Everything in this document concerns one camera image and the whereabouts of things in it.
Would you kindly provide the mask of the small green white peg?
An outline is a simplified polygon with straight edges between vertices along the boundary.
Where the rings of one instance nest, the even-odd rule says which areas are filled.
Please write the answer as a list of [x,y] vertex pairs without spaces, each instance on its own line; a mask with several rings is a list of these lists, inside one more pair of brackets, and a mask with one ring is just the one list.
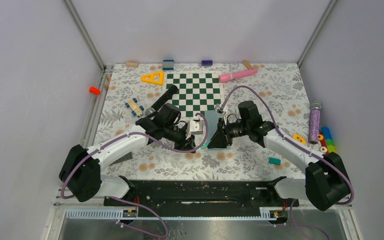
[[208,148],[208,145],[209,145],[209,144],[210,144],[209,142],[204,143],[204,144],[201,146],[201,149],[203,150],[203,149]]

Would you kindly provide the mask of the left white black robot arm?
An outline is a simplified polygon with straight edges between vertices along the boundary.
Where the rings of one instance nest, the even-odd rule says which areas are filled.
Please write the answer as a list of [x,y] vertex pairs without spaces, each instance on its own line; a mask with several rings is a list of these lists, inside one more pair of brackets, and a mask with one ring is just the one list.
[[132,204],[135,192],[128,180],[104,175],[103,171],[127,154],[161,139],[173,142],[174,152],[193,152],[194,135],[202,133],[200,118],[193,117],[179,126],[180,114],[178,107],[166,103],[160,110],[139,118],[125,133],[89,147],[73,146],[59,173],[61,197],[82,203],[93,197],[115,196],[124,206]]

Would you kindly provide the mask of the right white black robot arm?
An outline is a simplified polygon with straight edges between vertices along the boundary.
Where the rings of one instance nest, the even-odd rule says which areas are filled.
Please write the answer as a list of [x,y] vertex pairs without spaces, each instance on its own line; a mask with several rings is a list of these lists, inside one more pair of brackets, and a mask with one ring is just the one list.
[[267,201],[273,206],[286,199],[306,200],[320,211],[339,204],[352,189],[341,157],[335,152],[314,151],[287,137],[271,121],[264,121],[253,101],[238,104],[240,118],[227,122],[220,118],[217,130],[209,141],[209,149],[226,149],[233,139],[247,136],[252,142],[269,149],[298,167],[304,178],[279,177],[268,184]]

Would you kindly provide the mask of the grey-blue envelope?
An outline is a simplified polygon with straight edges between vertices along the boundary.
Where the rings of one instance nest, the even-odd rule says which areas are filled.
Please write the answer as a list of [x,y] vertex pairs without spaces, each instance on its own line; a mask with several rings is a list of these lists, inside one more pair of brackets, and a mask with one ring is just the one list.
[[205,111],[204,116],[208,123],[208,136],[205,141],[205,143],[207,143],[207,142],[210,142],[211,138],[215,134],[217,130],[218,121],[217,121],[216,113],[214,110]]

